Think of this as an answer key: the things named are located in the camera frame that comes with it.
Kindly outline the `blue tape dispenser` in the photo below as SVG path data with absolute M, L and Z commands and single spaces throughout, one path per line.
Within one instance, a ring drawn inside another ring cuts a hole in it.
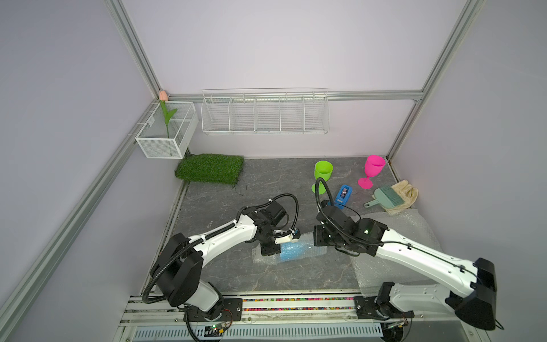
M 352 192 L 353 188 L 351 186 L 342 185 L 336 195 L 334 205 L 340 209 L 343 209 L 347 205 Z

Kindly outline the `blue plastic wine glass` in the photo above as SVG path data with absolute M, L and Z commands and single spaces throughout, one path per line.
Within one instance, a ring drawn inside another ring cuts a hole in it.
M 313 257 L 316 248 L 313 245 L 302 243 L 288 243 L 281 246 L 280 261 L 291 262 Z

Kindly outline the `green plastic wine glass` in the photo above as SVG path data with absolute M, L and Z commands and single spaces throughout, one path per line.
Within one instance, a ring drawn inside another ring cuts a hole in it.
M 329 161 L 321 160 L 321 161 L 318 161 L 315 164 L 314 178 L 316 180 L 319 179 L 319 178 L 323 178 L 325 181 L 328 181 L 330 179 L 331 175 L 332 175 L 332 172 L 333 172 L 333 165 Z M 314 181 L 313 185 L 311 186 L 311 190 L 314 193 L 316 192 L 315 181 Z M 319 185 L 319 195 L 323 195 L 325 192 L 326 192 L 325 186 L 322 183 L 320 183 L 320 185 Z

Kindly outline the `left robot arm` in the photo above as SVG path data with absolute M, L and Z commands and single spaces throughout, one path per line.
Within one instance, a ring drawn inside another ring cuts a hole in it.
M 209 232 L 186 237 L 172 236 L 150 270 L 142 291 L 142 302 L 167 301 L 170 306 L 193 306 L 215 318 L 224 310 L 222 294 L 201 279 L 213 259 L 242 243 L 259 242 L 260 252 L 269 257 L 281 253 L 281 246 L 297 241 L 299 201 L 283 193 L 261 205 L 240 208 L 236 217 Z

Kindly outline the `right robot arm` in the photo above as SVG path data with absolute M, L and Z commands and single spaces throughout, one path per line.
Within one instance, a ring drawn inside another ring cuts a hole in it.
M 334 205 L 331 195 L 325 200 L 318 196 L 316 193 L 316 246 L 334 247 L 351 257 L 368 255 L 389 260 L 436 282 L 433 289 L 385 282 L 376 296 L 356 299 L 359 318 L 388 321 L 409 319 L 415 312 L 453 313 L 477 329 L 502 329 L 496 318 L 497 279 L 492 262 L 446 255 L 374 219 L 354 221 Z

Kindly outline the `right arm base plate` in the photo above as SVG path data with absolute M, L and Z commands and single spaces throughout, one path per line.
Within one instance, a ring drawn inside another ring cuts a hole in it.
M 414 319 L 415 317 L 413 311 L 402 312 L 396 309 L 390 302 L 377 303 L 375 296 L 355 296 L 353 299 L 358 319 L 388 321 L 390 319 Z

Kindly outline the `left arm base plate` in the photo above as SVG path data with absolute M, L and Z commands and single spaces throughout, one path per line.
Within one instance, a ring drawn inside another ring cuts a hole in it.
M 191 306 L 186 313 L 188 314 L 189 322 L 241 321 L 243 299 L 239 297 L 223 298 L 207 312 L 198 309 L 196 306 Z

